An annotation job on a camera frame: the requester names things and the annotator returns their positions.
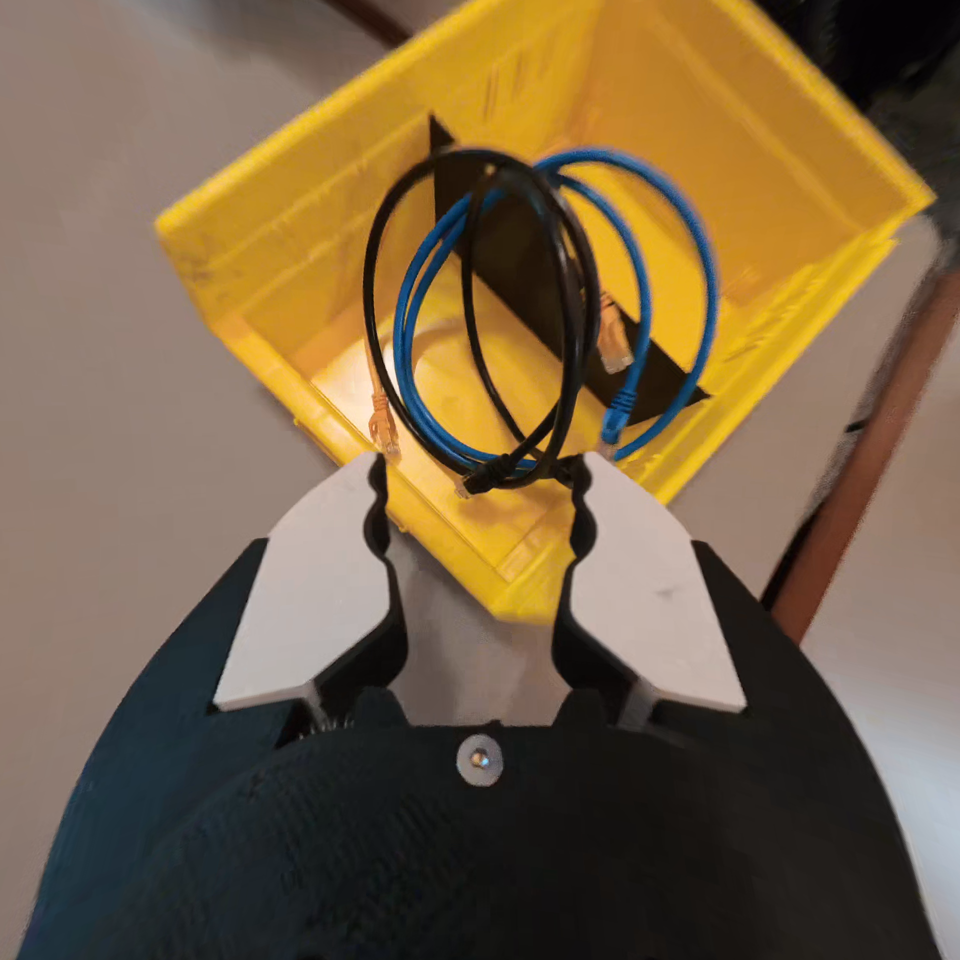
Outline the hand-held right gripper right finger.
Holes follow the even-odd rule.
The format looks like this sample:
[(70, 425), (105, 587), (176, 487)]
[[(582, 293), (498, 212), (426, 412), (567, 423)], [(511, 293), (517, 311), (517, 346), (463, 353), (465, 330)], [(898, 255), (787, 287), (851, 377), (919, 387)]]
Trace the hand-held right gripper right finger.
[(551, 657), (571, 690), (599, 696), (608, 726), (639, 731), (669, 702), (747, 707), (693, 540), (666, 507), (599, 453), (571, 464), (573, 560)]

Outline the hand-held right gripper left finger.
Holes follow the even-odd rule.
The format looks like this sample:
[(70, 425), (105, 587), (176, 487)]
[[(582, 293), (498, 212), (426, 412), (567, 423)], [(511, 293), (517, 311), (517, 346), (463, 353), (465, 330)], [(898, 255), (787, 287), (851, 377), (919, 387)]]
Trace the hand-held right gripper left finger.
[(213, 695), (222, 713), (300, 701), (352, 714), (386, 689), (409, 645), (388, 557), (387, 461), (366, 452), (273, 526)]

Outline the yellow plastic bin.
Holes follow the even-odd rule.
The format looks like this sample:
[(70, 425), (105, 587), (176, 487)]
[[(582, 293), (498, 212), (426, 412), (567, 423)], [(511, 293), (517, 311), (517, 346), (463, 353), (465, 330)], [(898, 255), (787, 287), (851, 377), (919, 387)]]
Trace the yellow plastic bin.
[[(749, 2), (471, 2), (164, 211), (159, 241), (203, 321), (339, 464), (371, 448), (362, 272), (388, 189), (454, 141), (527, 162), (577, 147), (651, 163), (701, 216), (718, 335), (687, 408), (619, 469), (669, 503), (802, 357), (933, 193)], [(624, 216), (654, 344), (685, 373), (704, 280), (677, 214), (642, 182), (581, 167)], [(509, 450), (476, 374), (456, 258), (427, 294), (414, 380), (441, 426)], [(498, 619), (548, 623), (572, 559), (556, 483), (460, 498), (398, 424), (390, 517)]]

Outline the white desk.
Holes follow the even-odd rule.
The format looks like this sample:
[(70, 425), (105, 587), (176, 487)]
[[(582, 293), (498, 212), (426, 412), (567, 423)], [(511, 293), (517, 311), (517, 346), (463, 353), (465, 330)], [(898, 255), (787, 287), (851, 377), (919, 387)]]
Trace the white desk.
[[(155, 217), (380, 60), (322, 2), (2, 2), (2, 958), (139, 673), (333, 464), (200, 321)], [(674, 501), (766, 587), (938, 253), (926, 217)], [(391, 535), (418, 725), (549, 724), (550, 630)]]

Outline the black bin divider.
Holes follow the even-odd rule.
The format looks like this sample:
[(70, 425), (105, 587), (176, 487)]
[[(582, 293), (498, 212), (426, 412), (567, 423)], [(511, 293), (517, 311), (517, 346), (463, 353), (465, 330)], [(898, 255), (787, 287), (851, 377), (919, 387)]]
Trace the black bin divider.
[[(430, 154), (455, 144), (451, 131), (435, 115), (429, 119)], [(434, 174), (435, 220), (469, 193), (482, 175), (479, 160), (454, 159)], [(473, 260), (478, 282), (506, 306), (558, 361), (562, 329), (559, 296), (554, 286), (546, 237), (537, 225), (535, 212), (517, 197), (506, 197), (482, 221), (475, 241)], [(584, 387), (607, 406), (626, 382), (626, 371), (608, 374), (598, 354), (589, 359)], [(637, 388), (637, 400), (628, 425), (638, 425), (665, 414), (687, 374), (651, 342)]]

